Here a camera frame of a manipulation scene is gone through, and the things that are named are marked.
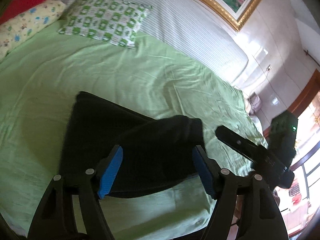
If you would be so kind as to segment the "black pants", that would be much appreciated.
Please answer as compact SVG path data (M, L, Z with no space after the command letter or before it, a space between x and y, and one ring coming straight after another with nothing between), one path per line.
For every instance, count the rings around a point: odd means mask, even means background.
M123 161L110 196L161 192L197 175L192 151L204 145L202 121L184 115L156 120L80 92L63 143L60 174L96 168L116 145L123 149Z

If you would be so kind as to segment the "green bed sheet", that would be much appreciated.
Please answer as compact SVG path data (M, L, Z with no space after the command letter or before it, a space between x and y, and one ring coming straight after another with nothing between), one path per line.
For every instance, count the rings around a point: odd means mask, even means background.
M86 91L143 115L200 118L209 156L244 176L249 162L217 140L227 126L256 144L266 140L245 111L240 90L208 67L154 37L137 48L44 28L1 62L1 214L27 233L39 201L57 174L75 97Z

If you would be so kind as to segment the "green white patterned pillow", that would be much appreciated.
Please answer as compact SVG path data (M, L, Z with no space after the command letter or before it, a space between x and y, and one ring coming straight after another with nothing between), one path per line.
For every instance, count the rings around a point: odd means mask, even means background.
M133 49L136 35L151 11L150 5L126 0L75 0L58 33Z

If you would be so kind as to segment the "white striped quilt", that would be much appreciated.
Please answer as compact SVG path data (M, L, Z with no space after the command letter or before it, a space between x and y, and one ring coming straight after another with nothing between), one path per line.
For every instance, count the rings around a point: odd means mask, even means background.
M75 0L61 0L70 6ZM192 0L125 0L152 6L141 30L200 61L234 83L248 64L232 37Z

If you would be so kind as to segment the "brown wooden door frame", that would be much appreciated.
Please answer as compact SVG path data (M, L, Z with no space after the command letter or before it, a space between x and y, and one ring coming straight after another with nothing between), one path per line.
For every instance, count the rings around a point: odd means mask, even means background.
M307 85L304 87L302 92L297 96L295 101L289 106L288 111L290 111L294 116L299 117L305 109L310 105L313 98L319 92L320 89L320 79L319 71L315 70L312 77L308 81Z

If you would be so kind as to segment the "yellow cartoon print pillow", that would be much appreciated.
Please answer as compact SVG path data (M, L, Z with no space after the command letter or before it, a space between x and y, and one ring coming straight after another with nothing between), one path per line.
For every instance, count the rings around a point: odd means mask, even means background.
M65 7L61 1L46 0L1 24L1 60L23 42L57 21Z

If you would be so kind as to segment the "pink grey bag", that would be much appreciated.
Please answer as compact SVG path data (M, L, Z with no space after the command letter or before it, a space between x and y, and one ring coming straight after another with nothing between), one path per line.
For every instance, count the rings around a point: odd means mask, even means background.
M258 94L253 93L249 97L248 101L250 104L249 115L255 115L261 109L262 100L260 99Z

